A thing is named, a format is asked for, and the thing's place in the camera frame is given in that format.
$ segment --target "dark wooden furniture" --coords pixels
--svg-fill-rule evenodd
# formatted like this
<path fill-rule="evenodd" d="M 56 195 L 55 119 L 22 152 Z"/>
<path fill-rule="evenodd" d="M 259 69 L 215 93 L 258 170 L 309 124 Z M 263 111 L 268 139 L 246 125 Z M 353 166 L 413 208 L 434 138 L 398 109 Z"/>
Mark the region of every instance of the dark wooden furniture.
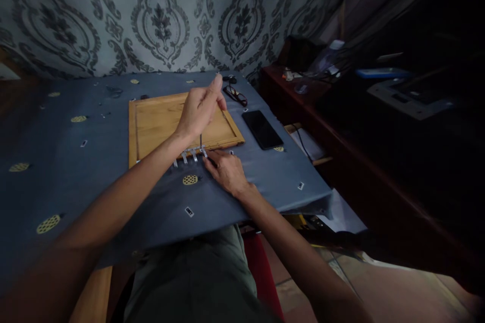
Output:
<path fill-rule="evenodd" d="M 293 91 L 295 81 L 286 82 L 282 74 L 282 66 L 263 68 L 260 93 L 282 124 L 302 123 L 333 157 L 316 168 L 368 227 L 365 238 L 354 242 L 361 241 L 376 260 L 450 275 L 469 291 L 481 290 L 478 256 L 317 112 L 315 101 L 331 85 L 315 82 L 309 94 L 299 95 Z"/>

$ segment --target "wall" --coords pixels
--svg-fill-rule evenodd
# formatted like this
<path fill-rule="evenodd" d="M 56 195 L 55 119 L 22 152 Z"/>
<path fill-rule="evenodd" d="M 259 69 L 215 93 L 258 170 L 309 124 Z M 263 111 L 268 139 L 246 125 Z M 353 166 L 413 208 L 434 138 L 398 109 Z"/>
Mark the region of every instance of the wall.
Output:
<path fill-rule="evenodd" d="M 0 45 L 44 78 L 234 69 L 318 39 L 341 0 L 0 0 Z"/>

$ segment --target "smartphone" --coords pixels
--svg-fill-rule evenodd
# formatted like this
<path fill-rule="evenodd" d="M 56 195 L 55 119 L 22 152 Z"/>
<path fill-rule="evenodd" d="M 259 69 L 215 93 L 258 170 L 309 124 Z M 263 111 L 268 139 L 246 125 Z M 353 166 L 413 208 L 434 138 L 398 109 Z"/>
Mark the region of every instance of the smartphone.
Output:
<path fill-rule="evenodd" d="M 242 118 L 263 150 L 282 146 L 283 141 L 271 127 L 261 111 L 244 113 Z"/>

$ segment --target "person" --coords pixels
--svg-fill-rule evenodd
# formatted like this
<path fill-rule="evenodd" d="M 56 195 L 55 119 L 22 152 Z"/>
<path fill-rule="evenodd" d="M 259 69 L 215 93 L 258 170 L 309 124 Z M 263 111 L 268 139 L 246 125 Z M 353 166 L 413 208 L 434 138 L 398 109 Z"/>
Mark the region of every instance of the person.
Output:
<path fill-rule="evenodd" d="M 0 303 L 2 320 L 66 322 L 106 244 L 172 162 L 226 110 L 217 74 L 193 88 L 176 131 L 108 187 L 19 278 Z M 239 158 L 208 151 L 205 167 L 236 198 L 308 297 L 320 322 L 370 322 L 362 303 L 310 244 L 245 178 Z M 237 226 L 151 251 L 135 273 L 126 321 L 278 321 L 256 297 Z"/>

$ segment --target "tiled floor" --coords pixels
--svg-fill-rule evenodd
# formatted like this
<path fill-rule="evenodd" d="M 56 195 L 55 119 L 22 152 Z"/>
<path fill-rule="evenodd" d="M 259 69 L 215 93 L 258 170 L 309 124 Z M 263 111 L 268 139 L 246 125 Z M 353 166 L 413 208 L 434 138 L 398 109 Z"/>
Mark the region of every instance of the tiled floor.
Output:
<path fill-rule="evenodd" d="M 262 236 L 286 323 L 317 322 L 312 307 Z M 454 279 L 417 270 L 378 267 L 318 249 L 322 258 L 349 284 L 375 323 L 470 322 L 479 298 Z"/>

